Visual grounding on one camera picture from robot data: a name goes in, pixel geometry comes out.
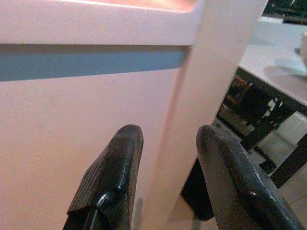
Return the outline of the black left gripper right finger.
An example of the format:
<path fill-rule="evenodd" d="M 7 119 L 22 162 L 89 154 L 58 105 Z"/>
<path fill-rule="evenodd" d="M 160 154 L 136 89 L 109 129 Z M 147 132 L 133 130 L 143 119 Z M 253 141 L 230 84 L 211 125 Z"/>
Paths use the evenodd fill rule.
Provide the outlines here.
<path fill-rule="evenodd" d="M 273 181 L 231 134 L 201 126 L 196 146 L 219 230 L 305 230 Z"/>

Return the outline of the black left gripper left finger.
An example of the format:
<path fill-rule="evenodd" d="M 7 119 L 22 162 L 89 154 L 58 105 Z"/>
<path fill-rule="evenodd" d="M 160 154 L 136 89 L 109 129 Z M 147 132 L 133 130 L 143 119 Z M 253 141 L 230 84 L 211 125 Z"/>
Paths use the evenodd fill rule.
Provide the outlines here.
<path fill-rule="evenodd" d="M 130 230 L 142 149 L 140 126 L 115 133 L 85 172 L 63 230 Z"/>

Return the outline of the white kitchen counter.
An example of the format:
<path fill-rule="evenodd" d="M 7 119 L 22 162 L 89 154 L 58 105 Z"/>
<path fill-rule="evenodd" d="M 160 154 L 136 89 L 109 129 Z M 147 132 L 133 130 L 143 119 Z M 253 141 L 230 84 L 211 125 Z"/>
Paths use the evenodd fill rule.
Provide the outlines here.
<path fill-rule="evenodd" d="M 0 230 L 62 230 L 127 124 L 144 133 L 138 224 L 206 0 L 0 0 Z"/>

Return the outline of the white ceramic bowl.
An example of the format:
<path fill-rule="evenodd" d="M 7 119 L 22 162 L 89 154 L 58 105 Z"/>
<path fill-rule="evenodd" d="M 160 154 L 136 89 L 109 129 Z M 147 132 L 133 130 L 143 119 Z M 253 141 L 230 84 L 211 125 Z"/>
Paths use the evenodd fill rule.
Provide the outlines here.
<path fill-rule="evenodd" d="M 295 48 L 295 53 L 301 57 L 304 65 L 307 66 L 307 31 L 302 33 L 301 46 Z"/>

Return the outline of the white table with black frame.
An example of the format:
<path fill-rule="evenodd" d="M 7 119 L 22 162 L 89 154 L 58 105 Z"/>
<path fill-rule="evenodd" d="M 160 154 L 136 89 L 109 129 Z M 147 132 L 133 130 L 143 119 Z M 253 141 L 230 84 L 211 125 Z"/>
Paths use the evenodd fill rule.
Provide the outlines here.
<path fill-rule="evenodd" d="M 217 115 L 282 187 L 307 164 L 307 25 L 260 22 Z"/>

